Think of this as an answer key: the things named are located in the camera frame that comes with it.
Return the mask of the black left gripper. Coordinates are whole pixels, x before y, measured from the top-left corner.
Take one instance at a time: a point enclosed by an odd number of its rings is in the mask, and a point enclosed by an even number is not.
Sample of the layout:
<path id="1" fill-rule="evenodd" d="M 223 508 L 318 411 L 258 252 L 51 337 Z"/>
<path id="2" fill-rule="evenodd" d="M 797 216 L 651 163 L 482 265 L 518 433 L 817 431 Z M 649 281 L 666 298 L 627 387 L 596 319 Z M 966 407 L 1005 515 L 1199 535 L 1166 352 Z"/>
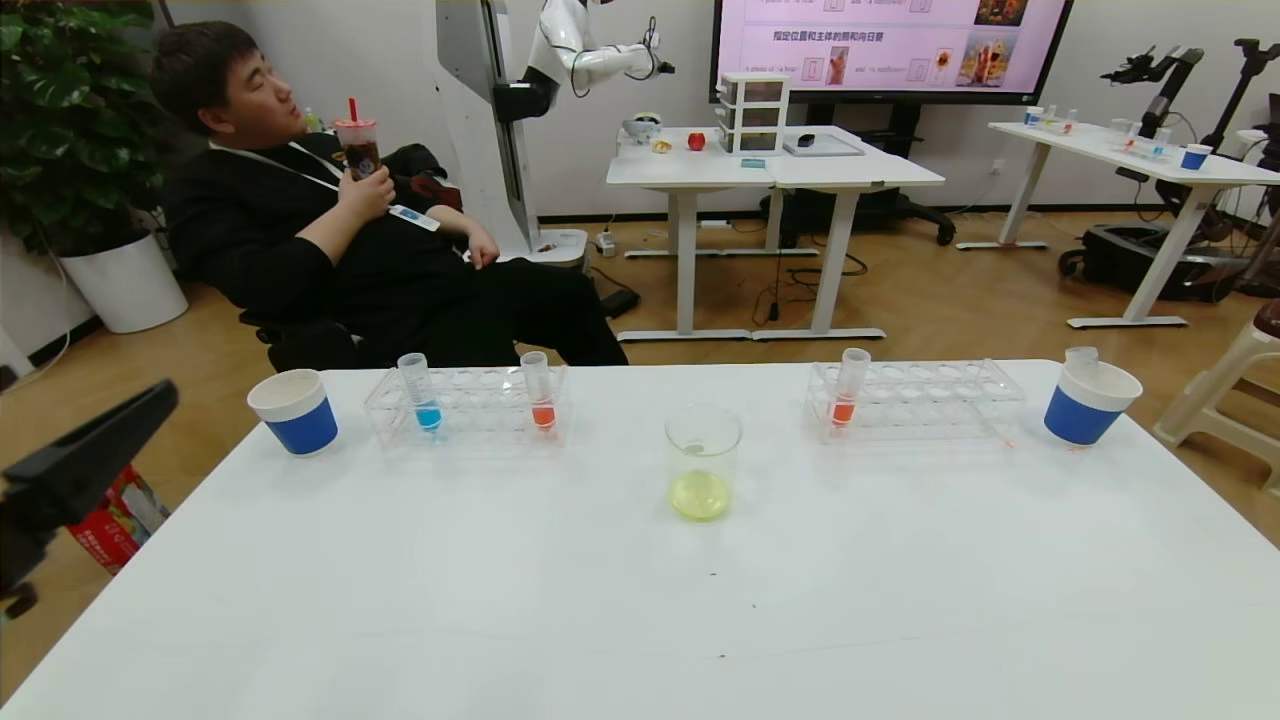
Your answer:
<path id="1" fill-rule="evenodd" d="M 37 448 L 3 470 L 3 619 L 17 620 L 38 602 L 29 575 L 61 527 L 83 521 L 110 484 L 178 405 L 165 379 Z"/>

